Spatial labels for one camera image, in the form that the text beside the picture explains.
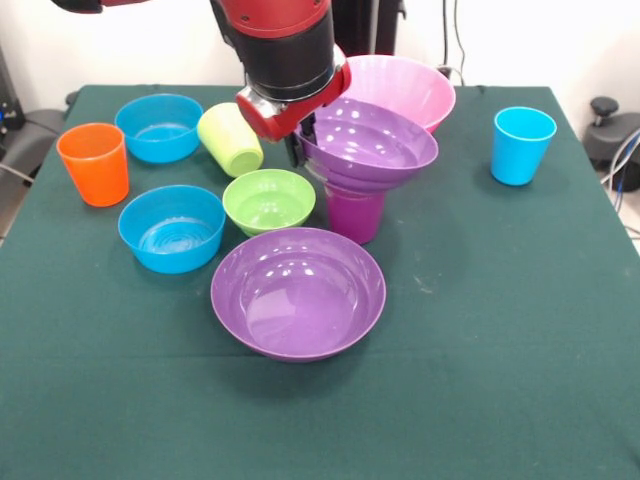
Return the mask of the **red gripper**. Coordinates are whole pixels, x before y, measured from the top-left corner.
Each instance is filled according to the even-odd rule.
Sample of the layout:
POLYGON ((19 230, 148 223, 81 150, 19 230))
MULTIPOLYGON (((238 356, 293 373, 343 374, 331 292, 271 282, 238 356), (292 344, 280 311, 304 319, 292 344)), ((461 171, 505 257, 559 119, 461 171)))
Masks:
POLYGON ((316 142, 314 112, 335 101, 351 84, 347 58, 337 44, 333 47, 333 56, 331 79, 319 92, 307 98, 295 101, 272 100, 249 85, 235 96, 240 113, 259 137, 271 142, 284 139, 293 168, 304 164, 304 148, 297 135, 291 133, 301 123, 301 136, 309 142, 316 142))

